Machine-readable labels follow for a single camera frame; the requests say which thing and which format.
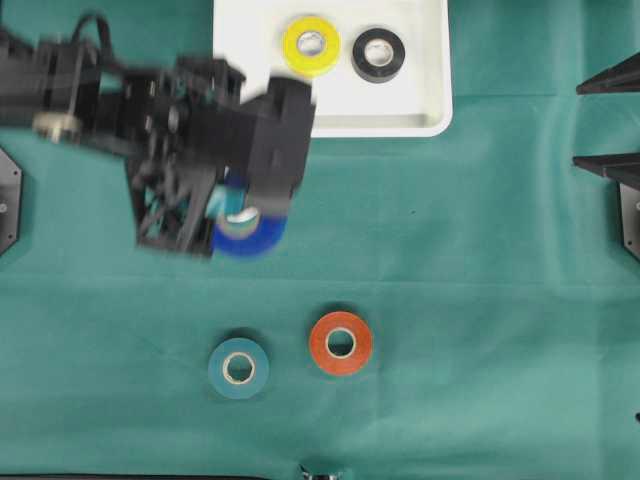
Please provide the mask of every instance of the teal fabric surface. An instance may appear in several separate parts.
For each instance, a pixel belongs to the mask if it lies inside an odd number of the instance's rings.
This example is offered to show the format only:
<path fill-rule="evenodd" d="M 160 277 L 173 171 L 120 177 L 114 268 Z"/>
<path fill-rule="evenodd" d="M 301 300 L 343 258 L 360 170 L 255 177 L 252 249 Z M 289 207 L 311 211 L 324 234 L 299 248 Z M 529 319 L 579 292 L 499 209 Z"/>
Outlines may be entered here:
<path fill-rule="evenodd" d="M 210 51 L 209 0 L 3 3 L 33 40 L 93 7 L 128 61 Z M 138 250 L 121 162 L 0 132 L 26 171 L 0 259 L 0 470 L 638 478 L 640 264 L 613 185 L 571 156 L 640 148 L 637 95 L 574 91 L 640 50 L 640 1 L 451 3 L 451 128 L 314 141 L 259 260 Z M 375 335 L 352 378 L 307 350 L 336 305 Z M 243 402 L 207 381 L 238 333 L 271 364 Z"/>

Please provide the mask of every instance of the black mount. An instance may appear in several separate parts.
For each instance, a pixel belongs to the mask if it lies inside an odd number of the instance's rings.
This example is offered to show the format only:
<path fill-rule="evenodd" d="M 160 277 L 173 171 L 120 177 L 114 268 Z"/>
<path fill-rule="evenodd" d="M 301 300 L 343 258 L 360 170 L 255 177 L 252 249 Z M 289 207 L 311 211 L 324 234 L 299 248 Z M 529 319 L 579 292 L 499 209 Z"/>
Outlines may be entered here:
<path fill-rule="evenodd" d="M 82 37 L 91 23 L 99 45 Z M 121 85 L 101 88 L 104 74 Z M 241 103 L 244 80 L 208 57 L 180 57 L 170 69 L 125 66 L 100 15 L 83 17 L 70 40 L 35 48 L 0 29 L 0 126 L 125 157 L 137 242 L 147 247 L 211 256 L 205 210 L 229 175 L 246 183 L 246 206 L 287 215 L 304 176 L 311 87 L 275 77 Z"/>
<path fill-rule="evenodd" d="M 640 92 L 640 53 L 587 80 L 579 95 Z M 624 247 L 640 260 L 640 153 L 574 157 L 576 166 L 618 183 Z"/>
<path fill-rule="evenodd" d="M 0 149 L 0 255 L 18 241 L 22 170 Z"/>

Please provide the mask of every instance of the orange tape roll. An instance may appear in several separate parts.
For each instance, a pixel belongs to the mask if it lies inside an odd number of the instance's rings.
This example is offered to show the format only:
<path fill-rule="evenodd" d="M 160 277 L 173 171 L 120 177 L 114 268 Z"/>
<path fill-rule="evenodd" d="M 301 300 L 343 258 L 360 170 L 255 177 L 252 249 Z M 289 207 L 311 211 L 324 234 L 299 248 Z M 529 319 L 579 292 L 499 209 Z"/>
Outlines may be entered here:
<path fill-rule="evenodd" d="M 337 332 L 351 336 L 349 352 L 338 355 L 329 348 L 329 337 Z M 348 312 L 333 312 L 322 317 L 309 337 L 311 356 L 318 367 L 330 375 L 353 375 L 364 367 L 373 352 L 373 334 L 364 321 Z"/>

